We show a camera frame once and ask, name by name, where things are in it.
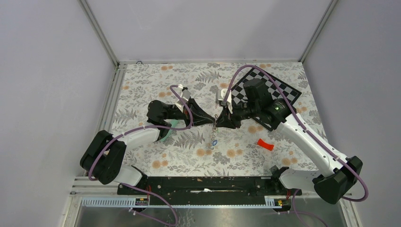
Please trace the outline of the metal key holder plate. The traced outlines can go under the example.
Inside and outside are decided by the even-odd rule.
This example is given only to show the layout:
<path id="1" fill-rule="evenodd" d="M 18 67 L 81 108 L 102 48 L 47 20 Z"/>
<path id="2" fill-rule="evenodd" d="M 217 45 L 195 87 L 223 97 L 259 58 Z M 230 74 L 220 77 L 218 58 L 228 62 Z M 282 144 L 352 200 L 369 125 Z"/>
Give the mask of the metal key holder plate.
<path id="1" fill-rule="evenodd" d="M 217 143 L 218 143 L 218 140 L 217 140 L 217 127 L 216 127 L 216 125 L 214 124 L 213 126 L 212 126 L 212 132 L 211 132 L 211 135 L 210 135 L 210 142 L 209 142 L 209 145 L 208 145 L 208 148 L 210 149 L 210 150 L 213 150 L 214 148 L 215 148 L 215 146 L 217 145 Z"/>

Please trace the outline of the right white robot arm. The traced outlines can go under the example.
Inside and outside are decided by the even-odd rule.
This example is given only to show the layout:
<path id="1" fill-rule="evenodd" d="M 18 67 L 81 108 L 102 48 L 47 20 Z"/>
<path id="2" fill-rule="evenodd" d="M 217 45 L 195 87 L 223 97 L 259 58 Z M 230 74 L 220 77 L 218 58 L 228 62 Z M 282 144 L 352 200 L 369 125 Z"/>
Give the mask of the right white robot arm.
<path id="1" fill-rule="evenodd" d="M 339 152 L 313 131 L 295 112 L 286 99 L 273 99 L 265 83 L 252 79 L 244 84 L 246 101 L 238 105 L 228 102 L 217 118 L 216 127 L 236 129 L 241 121 L 254 118 L 268 124 L 268 130 L 282 133 L 296 144 L 316 165 L 317 171 L 301 171 L 283 167 L 273 179 L 274 193 L 283 195 L 289 189 L 317 193 L 329 204 L 336 204 L 357 183 L 363 162 Z"/>

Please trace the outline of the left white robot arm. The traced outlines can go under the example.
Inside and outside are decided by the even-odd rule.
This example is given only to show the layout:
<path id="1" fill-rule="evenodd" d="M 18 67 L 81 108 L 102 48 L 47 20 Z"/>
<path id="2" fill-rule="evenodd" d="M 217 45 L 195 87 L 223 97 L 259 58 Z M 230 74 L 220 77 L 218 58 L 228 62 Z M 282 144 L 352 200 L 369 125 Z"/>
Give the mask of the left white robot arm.
<path id="1" fill-rule="evenodd" d="M 166 104 L 159 100 L 148 105 L 147 122 L 139 128 L 113 135 L 99 131 L 80 160 L 80 166 L 88 172 L 90 181 L 103 185 L 112 182 L 125 183 L 135 194 L 142 194 L 147 187 L 143 173 L 132 166 L 123 165 L 127 150 L 159 141 L 174 128 L 168 120 L 185 122 L 184 129 L 214 123 L 215 119 L 190 98 L 185 104 Z"/>

